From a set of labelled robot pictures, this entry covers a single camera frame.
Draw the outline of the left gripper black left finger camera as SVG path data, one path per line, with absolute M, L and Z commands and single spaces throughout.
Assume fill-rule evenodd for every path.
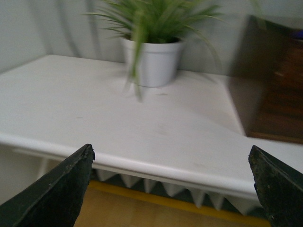
M 93 147 L 86 144 L 0 206 L 2 227 L 72 227 L 87 190 Z

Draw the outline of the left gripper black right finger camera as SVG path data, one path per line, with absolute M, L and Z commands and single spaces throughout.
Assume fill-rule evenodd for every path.
M 252 146 L 249 164 L 258 200 L 272 227 L 303 225 L 303 174 Z

